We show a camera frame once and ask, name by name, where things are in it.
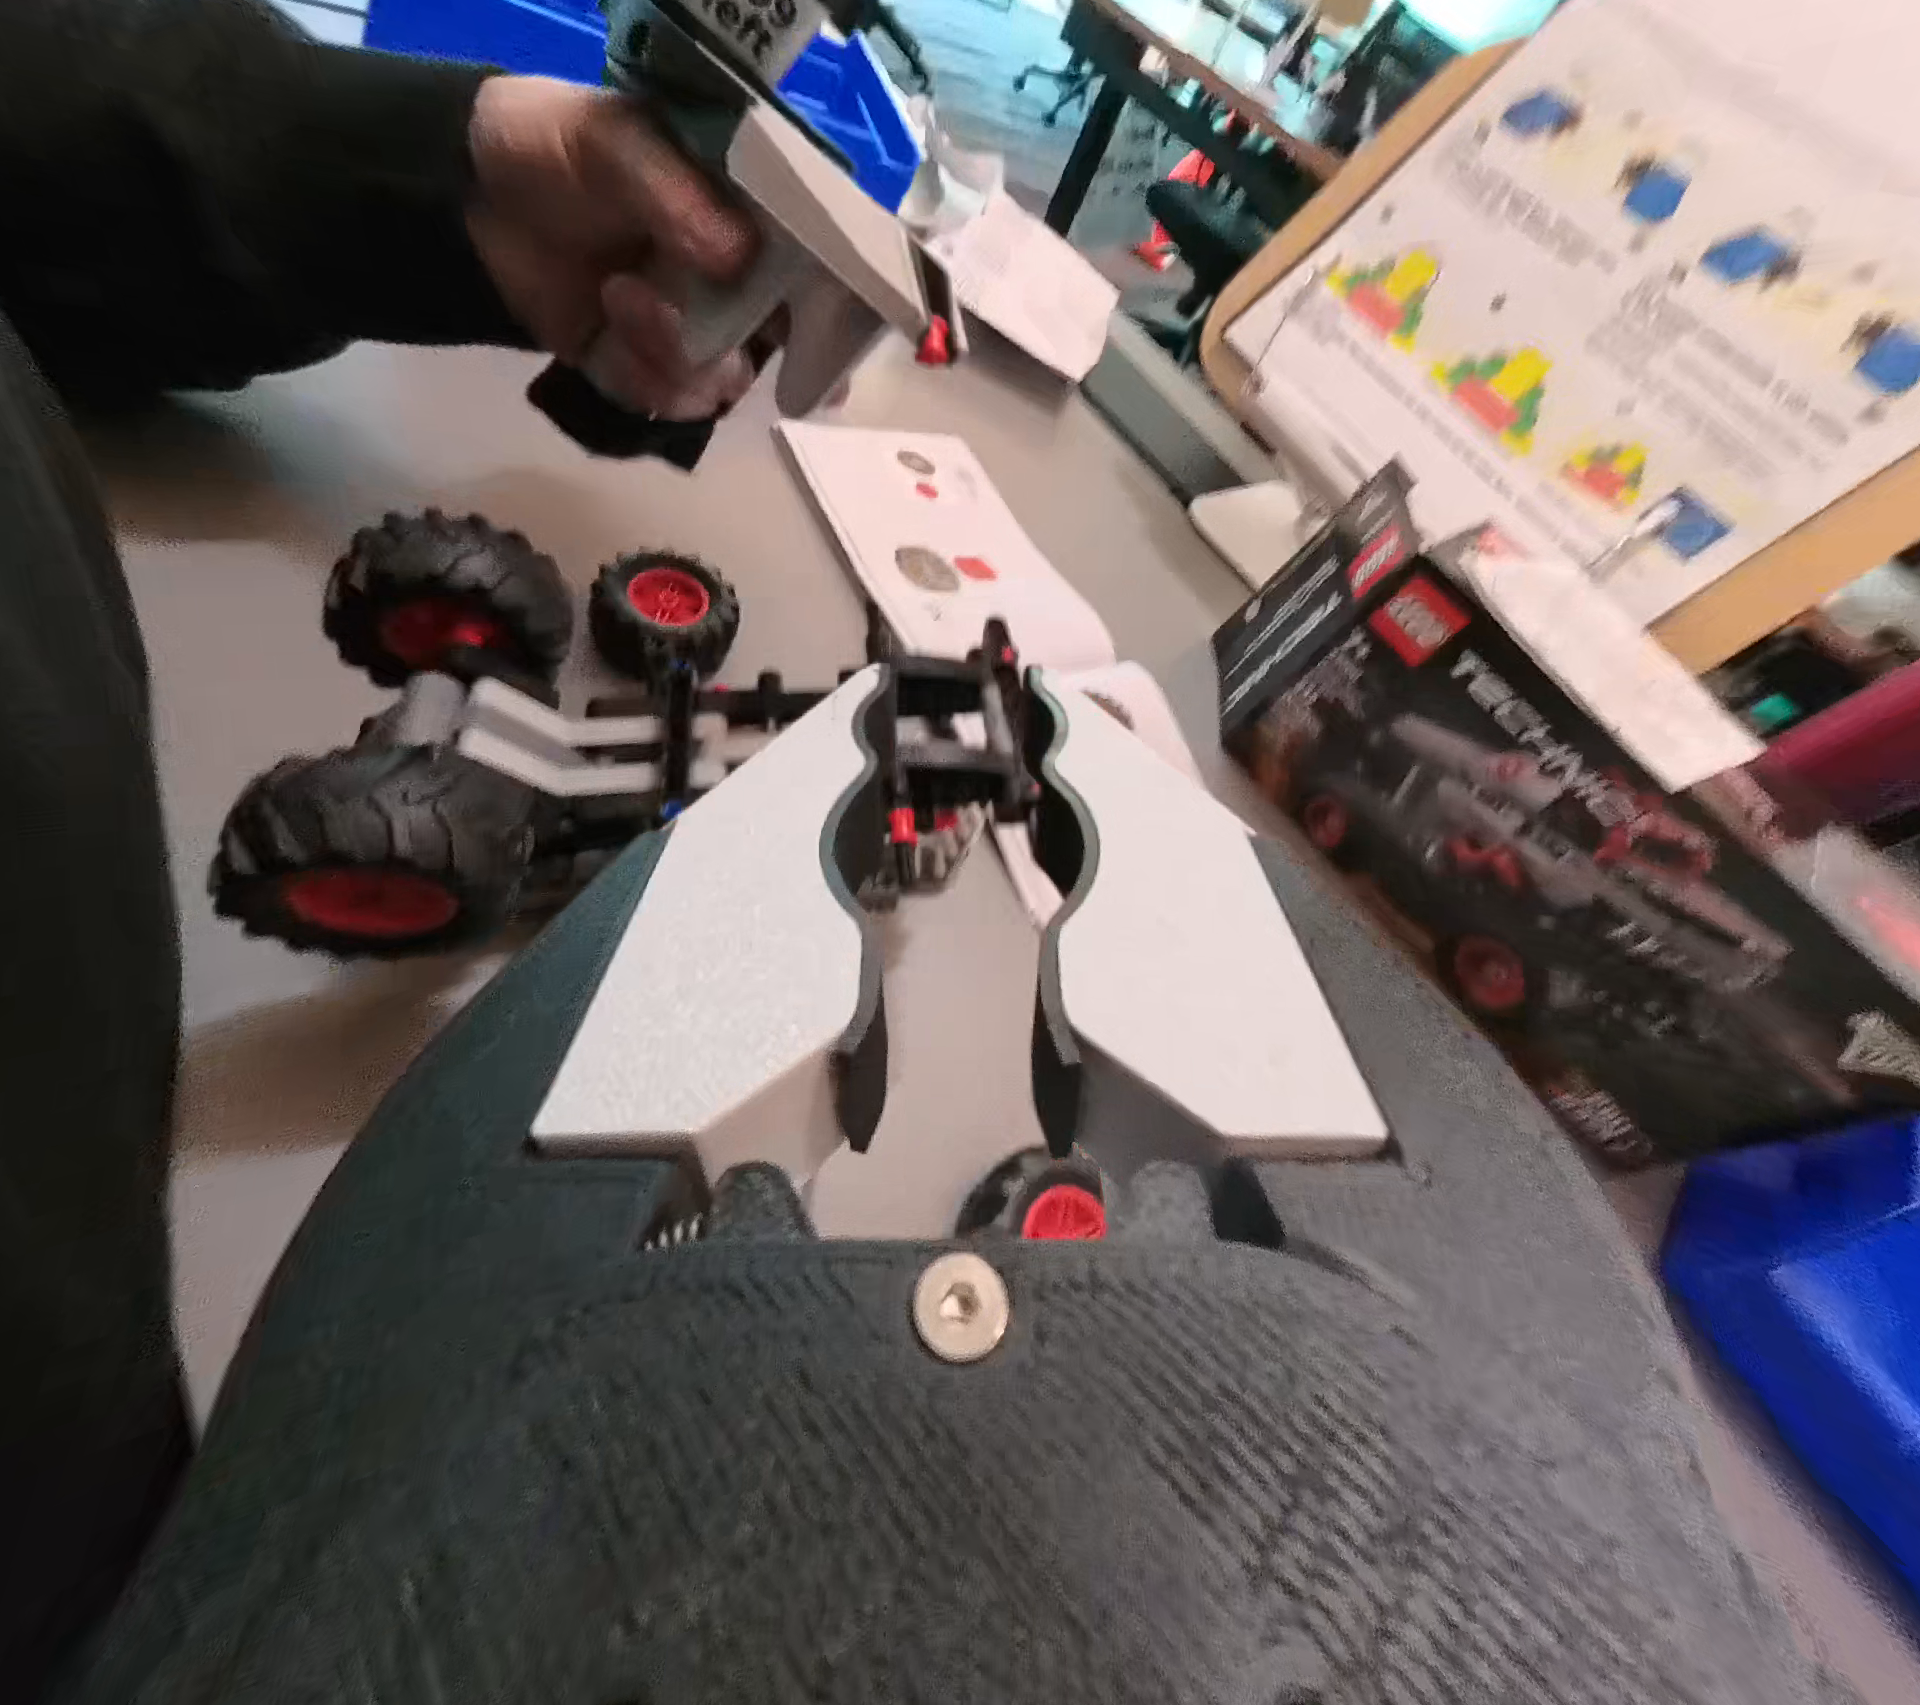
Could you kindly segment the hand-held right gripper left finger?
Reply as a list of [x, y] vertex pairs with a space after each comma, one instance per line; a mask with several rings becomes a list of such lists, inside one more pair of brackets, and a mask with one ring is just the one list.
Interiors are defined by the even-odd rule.
[[530, 1122], [549, 1158], [666, 1170], [641, 1237], [699, 1237], [726, 1174], [795, 1195], [889, 1102], [881, 850], [895, 673], [859, 666], [666, 828]]

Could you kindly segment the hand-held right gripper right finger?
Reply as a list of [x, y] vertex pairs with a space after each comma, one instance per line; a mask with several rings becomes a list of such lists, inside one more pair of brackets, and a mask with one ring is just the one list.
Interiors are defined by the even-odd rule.
[[1257, 837], [1063, 673], [1029, 671], [1032, 1103], [1107, 1174], [1377, 1158], [1390, 1119]]

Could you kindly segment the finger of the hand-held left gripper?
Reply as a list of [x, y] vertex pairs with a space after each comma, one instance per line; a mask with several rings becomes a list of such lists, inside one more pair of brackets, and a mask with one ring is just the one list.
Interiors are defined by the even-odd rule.
[[825, 266], [756, 267], [769, 311], [756, 319], [756, 365], [776, 365], [776, 406], [805, 416], [831, 402], [889, 333], [918, 336], [918, 266], [845, 280]]
[[726, 145], [726, 184], [756, 226], [754, 266], [726, 289], [726, 345], [756, 339], [756, 319], [769, 311], [756, 267], [825, 266], [838, 276], [861, 280], [918, 266], [918, 336], [933, 313], [949, 317], [966, 347], [966, 317], [943, 266], [796, 117], [754, 102]]

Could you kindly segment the small black wheel red hub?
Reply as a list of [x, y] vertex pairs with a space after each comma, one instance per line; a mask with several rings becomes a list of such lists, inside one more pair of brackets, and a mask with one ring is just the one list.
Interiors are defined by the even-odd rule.
[[963, 1197], [954, 1237], [1101, 1241], [1107, 1182], [1083, 1154], [1024, 1146], [977, 1177]]
[[738, 593], [721, 570], [666, 549], [603, 563], [587, 613], [598, 662], [641, 685], [674, 673], [709, 683], [733, 651], [741, 622]]

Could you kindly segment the toy brick monster truck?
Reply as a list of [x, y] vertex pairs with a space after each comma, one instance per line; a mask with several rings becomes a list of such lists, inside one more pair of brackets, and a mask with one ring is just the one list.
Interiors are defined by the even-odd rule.
[[253, 940], [337, 957], [480, 949], [549, 922], [831, 693], [778, 671], [618, 676], [557, 557], [444, 508], [350, 532], [323, 636], [391, 701], [350, 745], [238, 792], [208, 896]]

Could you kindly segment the person's left forearm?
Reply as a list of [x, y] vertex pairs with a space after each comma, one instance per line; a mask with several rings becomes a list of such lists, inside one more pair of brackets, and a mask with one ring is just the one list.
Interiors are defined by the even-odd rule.
[[468, 231], [489, 79], [264, 0], [3, 0], [3, 324], [99, 409], [530, 347]]

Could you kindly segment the background office desk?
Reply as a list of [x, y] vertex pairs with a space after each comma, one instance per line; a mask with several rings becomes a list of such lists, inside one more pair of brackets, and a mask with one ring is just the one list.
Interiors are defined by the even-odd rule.
[[1205, 0], [1073, 0], [1067, 42], [1093, 68], [1083, 124], [1046, 201], [1070, 234], [1126, 105], [1196, 148], [1267, 226], [1290, 221], [1342, 165], [1315, 138], [1309, 89], [1264, 81], [1270, 42]]

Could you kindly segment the person's left hand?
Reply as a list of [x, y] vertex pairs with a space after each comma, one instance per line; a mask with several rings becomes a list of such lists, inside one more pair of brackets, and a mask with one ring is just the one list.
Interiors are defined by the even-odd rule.
[[680, 292], [741, 276], [756, 228], [639, 102], [489, 77], [468, 148], [468, 234], [536, 347], [659, 420], [724, 416], [752, 390], [749, 347], [694, 355]]

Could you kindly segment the open instruction booklet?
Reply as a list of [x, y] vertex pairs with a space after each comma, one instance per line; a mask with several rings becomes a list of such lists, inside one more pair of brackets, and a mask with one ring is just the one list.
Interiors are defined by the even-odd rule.
[[[784, 420], [778, 437], [877, 607], [895, 651], [966, 662], [991, 619], [1004, 622], [1024, 665], [1043, 665], [1097, 701], [1178, 775], [1196, 779], [1164, 683], [1123, 655], [1093, 603], [1043, 557], [1000, 495], [972, 444], [943, 432], [870, 432], [838, 423]], [[1060, 909], [1024, 825], [996, 825], [990, 802], [915, 799], [918, 854], [948, 876], [985, 825], [1034, 923]], [[1257, 910], [1251, 878], [1220, 856], [1186, 878], [1178, 893], [1202, 923], [1235, 923]]]

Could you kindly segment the folded white paper leaflet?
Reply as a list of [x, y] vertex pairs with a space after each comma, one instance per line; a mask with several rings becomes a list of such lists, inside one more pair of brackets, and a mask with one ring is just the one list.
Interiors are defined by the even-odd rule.
[[968, 319], [1067, 384], [1097, 368], [1118, 317], [1118, 287], [1004, 189], [932, 234], [925, 251], [943, 266]]

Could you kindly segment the blue bin with marker tag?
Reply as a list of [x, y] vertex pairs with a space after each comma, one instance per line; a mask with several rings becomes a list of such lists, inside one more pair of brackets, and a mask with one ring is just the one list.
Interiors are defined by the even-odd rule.
[[[604, 77], [604, 25], [536, 0], [371, 0], [363, 45], [581, 86]], [[778, 92], [853, 161], [855, 178], [877, 203], [900, 207], [925, 148], [891, 79], [861, 40], [822, 33]]]

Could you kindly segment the black office chair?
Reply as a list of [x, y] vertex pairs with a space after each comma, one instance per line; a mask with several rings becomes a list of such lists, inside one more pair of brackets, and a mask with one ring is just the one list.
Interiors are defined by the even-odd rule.
[[1200, 317], [1213, 298], [1274, 236], [1274, 226], [1236, 189], [1215, 186], [1215, 165], [1192, 153], [1146, 192], [1153, 228], [1188, 266], [1183, 317]]

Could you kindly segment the black toy set box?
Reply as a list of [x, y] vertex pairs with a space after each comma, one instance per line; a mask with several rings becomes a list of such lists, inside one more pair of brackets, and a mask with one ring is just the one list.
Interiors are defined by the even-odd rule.
[[1749, 767], [1668, 792], [1367, 475], [1215, 631], [1220, 746], [1615, 1165], [1918, 1117], [1918, 884]]

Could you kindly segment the white board stand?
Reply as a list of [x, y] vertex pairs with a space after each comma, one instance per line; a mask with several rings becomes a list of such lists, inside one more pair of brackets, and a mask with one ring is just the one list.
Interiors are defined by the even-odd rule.
[[1261, 589], [1325, 528], [1328, 505], [1290, 479], [1257, 479], [1196, 495], [1188, 518], [1247, 589]]

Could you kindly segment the blue storage bin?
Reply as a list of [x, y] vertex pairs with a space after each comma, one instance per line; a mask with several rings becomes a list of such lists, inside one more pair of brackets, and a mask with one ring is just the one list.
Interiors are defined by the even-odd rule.
[[1918, 1117], [1698, 1158], [1668, 1293], [1918, 1595]]

